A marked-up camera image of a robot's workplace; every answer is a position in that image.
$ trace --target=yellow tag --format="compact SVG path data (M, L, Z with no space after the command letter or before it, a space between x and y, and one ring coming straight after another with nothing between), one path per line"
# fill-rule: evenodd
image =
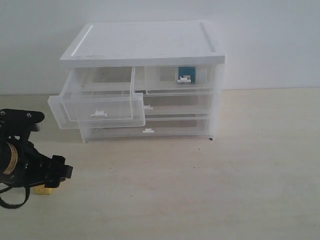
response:
M14 171L16 166L17 166L17 163L18 163L18 151L15 148L15 146L13 146L11 143L6 142L6 144L9 145L10 150L11 150L11 160L10 160L10 163L9 163L8 167L3 172L3 174L10 175Z

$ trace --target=white lid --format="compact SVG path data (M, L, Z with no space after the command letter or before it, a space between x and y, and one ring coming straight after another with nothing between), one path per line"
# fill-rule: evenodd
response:
M68 68L224 63L207 20L87 24L61 61Z

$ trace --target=white drawer pull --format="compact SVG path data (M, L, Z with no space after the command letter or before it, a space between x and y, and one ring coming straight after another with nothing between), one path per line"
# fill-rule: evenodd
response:
M94 114L91 114L91 117L107 117L107 114L103 110L97 110Z
M142 131L144 134L153 134L155 131L152 128L146 128Z
M143 108L144 108L144 110L153 110L154 109L150 105L144 105Z

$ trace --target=yellow object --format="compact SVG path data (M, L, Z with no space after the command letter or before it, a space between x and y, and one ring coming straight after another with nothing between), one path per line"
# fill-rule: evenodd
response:
M51 195L52 188L45 188L45 185L36 186L34 188L35 194L38 195Z

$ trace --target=table surface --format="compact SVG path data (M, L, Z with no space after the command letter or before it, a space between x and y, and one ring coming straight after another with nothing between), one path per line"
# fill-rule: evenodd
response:
M84 144L58 128L47 99L0 96L0 105L43 111L31 141L65 156L73 176L0 209L1 239L319 239L320 88L224 91L215 141Z

